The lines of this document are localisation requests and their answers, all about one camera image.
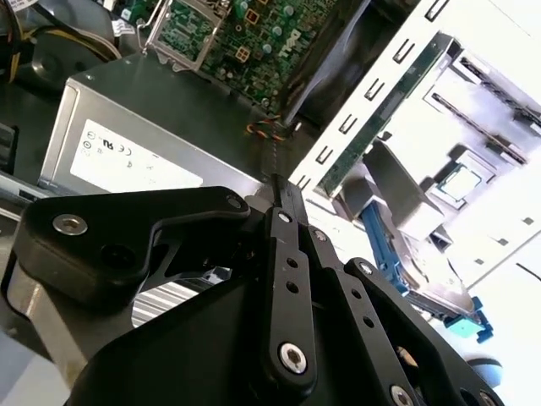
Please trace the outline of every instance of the power supply label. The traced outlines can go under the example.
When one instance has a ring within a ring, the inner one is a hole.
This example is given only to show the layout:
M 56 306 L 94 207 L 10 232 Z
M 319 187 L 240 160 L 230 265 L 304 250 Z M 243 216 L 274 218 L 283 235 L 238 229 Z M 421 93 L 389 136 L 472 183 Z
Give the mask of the power supply label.
M 203 179 L 86 120 L 70 172 L 112 193 L 198 188 Z

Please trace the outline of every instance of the motherboard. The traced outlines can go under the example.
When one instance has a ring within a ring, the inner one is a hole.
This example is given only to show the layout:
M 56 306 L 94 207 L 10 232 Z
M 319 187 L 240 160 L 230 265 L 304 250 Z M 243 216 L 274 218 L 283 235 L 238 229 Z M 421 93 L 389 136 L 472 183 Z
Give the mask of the motherboard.
M 284 86 L 310 52 L 336 1 L 174 0 L 164 20 L 156 22 L 156 42 L 195 62 L 211 41 L 198 73 L 277 116 Z M 150 16 L 156 3 L 134 0 L 128 20 Z M 220 24 L 213 24 L 201 8 L 220 15 Z

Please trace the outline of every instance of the slot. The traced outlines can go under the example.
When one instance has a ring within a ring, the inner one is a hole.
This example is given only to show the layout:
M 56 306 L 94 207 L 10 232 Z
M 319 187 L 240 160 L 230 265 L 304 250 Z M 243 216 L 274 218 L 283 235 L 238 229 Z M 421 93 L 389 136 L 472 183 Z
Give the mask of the slot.
M 357 122 L 357 118 L 354 117 L 352 114 L 347 116 L 346 121 L 342 123 L 342 125 L 339 128 L 339 131 L 342 134 L 347 134 L 350 129 L 352 129 L 352 126 Z
M 19 190 L 19 196 L 22 197 L 23 199 L 26 199 L 28 201 L 36 201 L 37 200 L 37 197 L 35 197 L 34 195 L 28 193 L 28 192 L 25 192 L 24 190 Z
M 410 42 L 409 39 L 405 40 L 398 52 L 395 53 L 395 56 L 392 57 L 392 60 L 398 64 L 401 64 L 414 47 L 414 42 Z
M 384 84 L 385 82 L 380 83 L 380 80 L 376 79 L 375 82 L 370 86 L 369 91 L 367 91 L 364 95 L 364 98 L 373 101 L 378 93 L 380 93 L 381 89 L 383 89 Z
M 424 17 L 431 23 L 434 23 L 443 9 L 447 7 L 447 4 L 449 4 L 449 0 L 436 0 Z
M 329 149 L 328 146 L 326 146 L 323 151 L 318 155 L 317 158 L 315 158 L 315 161 L 318 162 L 319 164 L 323 165 L 325 163 L 325 161 L 327 159 L 329 159 L 329 156 L 331 156 L 333 150 L 330 150 L 329 152 L 327 152 L 327 150 Z
M 303 177 L 301 178 L 301 180 L 299 180 L 297 182 L 297 186 L 302 190 L 304 191 L 304 189 L 306 189 L 306 186 L 308 186 L 308 184 L 310 183 L 310 180 L 312 180 L 312 178 L 306 178 L 306 175 L 303 175 Z

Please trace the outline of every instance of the blue plastic tab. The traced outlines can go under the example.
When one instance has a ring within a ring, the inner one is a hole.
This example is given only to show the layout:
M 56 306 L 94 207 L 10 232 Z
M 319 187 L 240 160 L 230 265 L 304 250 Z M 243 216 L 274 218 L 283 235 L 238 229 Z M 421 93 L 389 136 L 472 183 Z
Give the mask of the blue plastic tab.
M 402 264 L 396 252 L 387 242 L 385 226 L 381 221 L 380 209 L 377 203 L 371 203 L 363 210 L 361 220 L 366 227 L 366 233 L 369 236 L 378 268 L 385 276 L 385 279 L 392 283 L 398 292 L 402 295 L 407 294 L 409 289 L 401 277 Z

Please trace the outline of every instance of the cable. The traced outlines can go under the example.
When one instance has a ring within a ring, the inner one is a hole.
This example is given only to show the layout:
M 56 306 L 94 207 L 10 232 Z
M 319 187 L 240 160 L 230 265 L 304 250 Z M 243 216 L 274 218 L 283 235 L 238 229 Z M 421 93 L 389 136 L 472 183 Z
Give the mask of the cable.
M 122 54 L 120 51 L 108 40 L 103 38 L 102 36 L 99 36 L 97 34 L 94 34 L 93 32 L 81 30 L 79 28 L 76 29 L 77 32 L 79 32 L 82 36 L 86 36 L 88 38 L 91 38 L 92 40 L 101 43 L 104 47 L 106 47 L 111 53 L 115 56 L 116 59 L 122 59 Z
M 533 272 L 533 271 L 530 271 L 530 270 L 527 269 L 524 265 L 521 265 L 521 264 L 519 264 L 518 262 L 516 263 L 516 266 L 518 266 L 519 268 L 521 268 L 523 271 L 526 271 L 527 273 L 529 273 L 530 275 L 532 275 L 532 276 L 535 277 L 538 281 L 541 282 L 541 277 L 540 277 L 537 273 L 535 273 L 535 272 Z
M 102 62 L 109 62 L 112 60 L 111 57 L 107 56 L 103 52 L 103 50 L 98 49 L 98 47 L 96 47 L 97 44 L 95 41 L 86 41 L 83 36 L 79 34 L 74 36 L 70 32 L 67 32 L 61 28 L 56 28 L 56 27 L 51 27 L 51 26 L 37 28 L 26 33 L 25 40 L 28 40 L 30 38 L 37 38 L 41 34 L 51 34 L 54 36 L 60 36 L 62 38 L 65 38 L 73 42 L 77 42 L 78 44 L 87 48 L 89 51 L 93 52 Z
M 285 136 L 283 134 L 284 131 L 288 131 L 288 129 L 284 128 L 280 124 L 278 121 L 279 118 L 280 115 L 277 115 L 273 118 L 266 118 L 256 123 L 249 124 L 246 127 L 246 133 L 257 134 L 261 138 L 265 139 L 273 139 L 280 142 L 285 141 L 290 138 L 289 136 Z
M 9 0 L 1 0 L 3 10 L 5 11 L 8 22 L 9 22 L 9 35 L 8 40 L 11 43 L 11 55 L 9 56 L 9 74 L 8 74 L 8 82 L 11 83 L 15 79 L 15 75 L 17 74 L 17 68 L 19 66 L 19 58 L 20 58 L 20 44 L 22 42 L 22 36 L 23 36 L 23 29 L 20 26 L 19 20 L 17 19 L 17 16 L 15 15 L 15 12 L 13 8 L 11 7 L 11 3 Z
M 42 29 L 46 30 L 48 28 L 54 28 L 56 30 L 63 31 L 74 38 L 77 38 L 79 42 L 89 42 L 90 45 L 93 46 L 97 45 L 96 43 L 98 43 L 104 46 L 114 56 L 115 59 L 122 58 L 122 54 L 118 51 L 118 49 L 105 38 L 94 34 L 93 32 L 80 30 L 63 23 L 60 19 L 49 13 L 49 11 L 47 11 L 47 9 L 41 6 L 39 3 L 35 3 L 34 5 L 32 5 L 32 8 L 52 25 L 52 27 L 41 27 L 41 29 L 35 30 L 34 32 L 36 33 L 36 35 L 40 33 Z

